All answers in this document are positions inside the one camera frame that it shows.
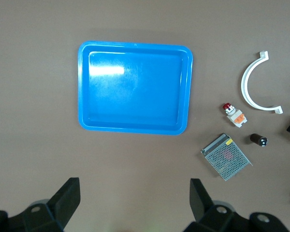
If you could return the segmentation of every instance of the white plastic handle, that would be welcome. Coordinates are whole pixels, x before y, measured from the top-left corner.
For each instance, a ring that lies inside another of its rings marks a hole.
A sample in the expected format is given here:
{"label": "white plastic handle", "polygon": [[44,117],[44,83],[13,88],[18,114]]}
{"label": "white plastic handle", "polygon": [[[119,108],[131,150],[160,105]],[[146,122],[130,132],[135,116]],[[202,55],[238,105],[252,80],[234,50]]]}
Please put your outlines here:
{"label": "white plastic handle", "polygon": [[274,110],[276,114],[282,114],[282,108],[281,106],[272,106],[272,107],[262,107],[256,104],[250,97],[248,93],[248,79],[252,71],[261,63],[267,61],[269,59],[269,54],[267,51],[262,51],[260,52],[260,58],[257,59],[256,61],[252,62],[246,71],[243,74],[242,78],[242,83],[241,83],[241,89],[242,89],[242,94],[246,102],[251,105],[252,107],[258,109],[258,110],[266,110],[266,111],[272,111]]}

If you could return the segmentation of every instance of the tray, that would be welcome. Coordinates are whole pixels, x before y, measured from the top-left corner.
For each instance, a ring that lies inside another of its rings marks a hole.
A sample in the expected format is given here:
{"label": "tray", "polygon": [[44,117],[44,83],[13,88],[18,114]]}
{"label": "tray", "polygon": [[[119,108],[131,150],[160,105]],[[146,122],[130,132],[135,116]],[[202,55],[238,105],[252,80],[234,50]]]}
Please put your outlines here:
{"label": "tray", "polygon": [[88,41],[78,51],[78,118],[93,131],[181,134],[192,53],[184,46]]}

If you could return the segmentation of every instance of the gray table surface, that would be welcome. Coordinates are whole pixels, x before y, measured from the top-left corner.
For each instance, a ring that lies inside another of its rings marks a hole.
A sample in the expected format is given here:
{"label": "gray table surface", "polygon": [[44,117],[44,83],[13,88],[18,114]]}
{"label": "gray table surface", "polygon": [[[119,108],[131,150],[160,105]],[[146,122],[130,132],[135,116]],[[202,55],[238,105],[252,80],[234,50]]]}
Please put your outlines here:
{"label": "gray table surface", "polygon": [[[77,119],[77,50],[87,40],[182,44],[194,54],[188,127],[179,136],[87,131]],[[267,50],[249,90],[246,67]],[[248,122],[236,128],[230,102]],[[80,177],[67,232],[180,232],[189,180],[248,217],[290,230],[290,0],[0,0],[0,209],[15,215]],[[229,134],[253,166],[225,182],[200,150]],[[251,144],[259,133],[267,147]]]}

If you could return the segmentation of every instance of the black cylinder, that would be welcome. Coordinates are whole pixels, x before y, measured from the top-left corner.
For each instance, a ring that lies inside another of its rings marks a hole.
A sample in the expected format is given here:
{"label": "black cylinder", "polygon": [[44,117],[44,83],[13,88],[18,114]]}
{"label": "black cylinder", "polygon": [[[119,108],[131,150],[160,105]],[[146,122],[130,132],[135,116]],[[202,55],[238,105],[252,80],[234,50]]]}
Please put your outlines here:
{"label": "black cylinder", "polygon": [[259,146],[266,146],[268,142],[267,138],[258,134],[252,134],[250,136],[250,140]]}

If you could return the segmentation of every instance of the orange surface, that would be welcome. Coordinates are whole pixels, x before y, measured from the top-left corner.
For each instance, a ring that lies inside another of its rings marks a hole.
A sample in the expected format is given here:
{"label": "orange surface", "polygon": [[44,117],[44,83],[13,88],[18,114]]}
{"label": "orange surface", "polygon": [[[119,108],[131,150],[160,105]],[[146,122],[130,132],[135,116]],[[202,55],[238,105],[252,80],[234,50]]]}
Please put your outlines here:
{"label": "orange surface", "polygon": [[234,122],[235,123],[241,123],[244,120],[244,114],[241,114],[239,117],[237,117]]}

